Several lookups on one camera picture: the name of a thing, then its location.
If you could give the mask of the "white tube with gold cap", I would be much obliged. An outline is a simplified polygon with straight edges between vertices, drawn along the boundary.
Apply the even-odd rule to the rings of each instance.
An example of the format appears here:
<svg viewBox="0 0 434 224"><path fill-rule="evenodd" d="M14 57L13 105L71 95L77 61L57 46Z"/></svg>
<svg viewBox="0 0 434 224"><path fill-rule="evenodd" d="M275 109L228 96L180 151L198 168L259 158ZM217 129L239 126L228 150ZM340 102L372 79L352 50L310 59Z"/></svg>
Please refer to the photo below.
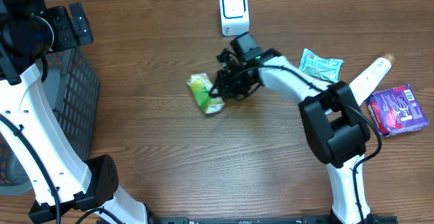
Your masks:
<svg viewBox="0 0 434 224"><path fill-rule="evenodd" d="M394 64L395 57L392 54L384 54L377 58L349 84L359 106L373 93Z"/></svg>

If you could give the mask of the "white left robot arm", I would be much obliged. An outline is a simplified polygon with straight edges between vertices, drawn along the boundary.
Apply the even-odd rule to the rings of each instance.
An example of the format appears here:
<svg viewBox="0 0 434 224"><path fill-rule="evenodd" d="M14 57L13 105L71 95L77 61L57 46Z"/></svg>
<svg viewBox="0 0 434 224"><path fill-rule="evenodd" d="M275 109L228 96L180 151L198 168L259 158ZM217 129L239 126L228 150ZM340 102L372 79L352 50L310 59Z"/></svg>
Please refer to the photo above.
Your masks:
<svg viewBox="0 0 434 224"><path fill-rule="evenodd" d="M75 209L108 223L151 220L146 206L119 184L111 156L82 160L47 101L46 54L93 42L80 3L47 7L45 0L1 0L1 134L31 180L34 223L59 223Z"/></svg>

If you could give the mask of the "teal wet wipes pack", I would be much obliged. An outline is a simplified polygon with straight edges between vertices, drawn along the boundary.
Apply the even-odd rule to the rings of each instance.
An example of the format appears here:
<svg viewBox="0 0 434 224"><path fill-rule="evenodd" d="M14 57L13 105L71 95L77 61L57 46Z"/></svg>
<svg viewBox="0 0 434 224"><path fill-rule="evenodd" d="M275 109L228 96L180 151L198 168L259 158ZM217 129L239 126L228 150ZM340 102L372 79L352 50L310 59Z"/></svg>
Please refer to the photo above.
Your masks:
<svg viewBox="0 0 434 224"><path fill-rule="evenodd" d="M344 60L342 59L322 58L305 48L298 69L312 77L337 83L343 64Z"/></svg>

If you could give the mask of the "purple pad package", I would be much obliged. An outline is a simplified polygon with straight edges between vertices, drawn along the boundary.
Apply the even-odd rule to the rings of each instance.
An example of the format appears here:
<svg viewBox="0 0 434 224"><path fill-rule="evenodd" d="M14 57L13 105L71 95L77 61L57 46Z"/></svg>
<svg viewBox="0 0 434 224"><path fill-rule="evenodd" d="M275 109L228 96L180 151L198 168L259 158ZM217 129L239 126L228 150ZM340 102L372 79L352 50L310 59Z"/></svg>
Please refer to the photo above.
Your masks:
<svg viewBox="0 0 434 224"><path fill-rule="evenodd" d="M429 121L409 84L371 94L366 105L382 136L422 130Z"/></svg>

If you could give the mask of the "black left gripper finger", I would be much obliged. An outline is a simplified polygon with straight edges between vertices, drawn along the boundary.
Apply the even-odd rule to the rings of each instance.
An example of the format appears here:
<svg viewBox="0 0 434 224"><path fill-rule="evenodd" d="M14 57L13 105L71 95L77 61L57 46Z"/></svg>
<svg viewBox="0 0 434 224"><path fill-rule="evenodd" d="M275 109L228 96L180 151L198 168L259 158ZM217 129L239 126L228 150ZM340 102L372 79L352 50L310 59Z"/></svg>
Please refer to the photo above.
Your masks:
<svg viewBox="0 0 434 224"><path fill-rule="evenodd" d="M71 12L71 21L73 24L88 23L82 3L76 2L69 5Z"/></svg>
<svg viewBox="0 0 434 224"><path fill-rule="evenodd" d="M77 23L77 36L79 45L88 45L94 41L92 31L87 22Z"/></svg>

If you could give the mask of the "yellow green Pokka drink pouch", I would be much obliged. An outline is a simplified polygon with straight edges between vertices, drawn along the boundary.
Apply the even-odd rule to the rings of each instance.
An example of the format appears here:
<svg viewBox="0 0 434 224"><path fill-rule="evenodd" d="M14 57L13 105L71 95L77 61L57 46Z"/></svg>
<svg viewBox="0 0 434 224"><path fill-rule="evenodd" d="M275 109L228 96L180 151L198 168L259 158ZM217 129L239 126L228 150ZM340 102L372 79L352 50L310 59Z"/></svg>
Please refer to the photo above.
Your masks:
<svg viewBox="0 0 434 224"><path fill-rule="evenodd" d="M221 97L211 97L209 95L213 84L206 73L192 74L186 84L190 87L198 107L205 114L213 114L222 111L225 103Z"/></svg>

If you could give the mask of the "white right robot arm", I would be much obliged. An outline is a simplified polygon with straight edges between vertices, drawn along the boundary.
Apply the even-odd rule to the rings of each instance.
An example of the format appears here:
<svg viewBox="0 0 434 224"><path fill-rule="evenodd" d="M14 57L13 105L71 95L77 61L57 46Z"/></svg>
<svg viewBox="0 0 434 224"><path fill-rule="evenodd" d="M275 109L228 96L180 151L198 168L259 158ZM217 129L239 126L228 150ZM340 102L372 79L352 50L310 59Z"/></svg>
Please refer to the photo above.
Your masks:
<svg viewBox="0 0 434 224"><path fill-rule="evenodd" d="M367 223L363 163L372 124L360 111L360 90L339 81L329 83L298 70L283 54L263 50L249 33L217 55L222 68L210 96L238 102L259 87L274 90L298 105L309 148L328 169L334 223Z"/></svg>

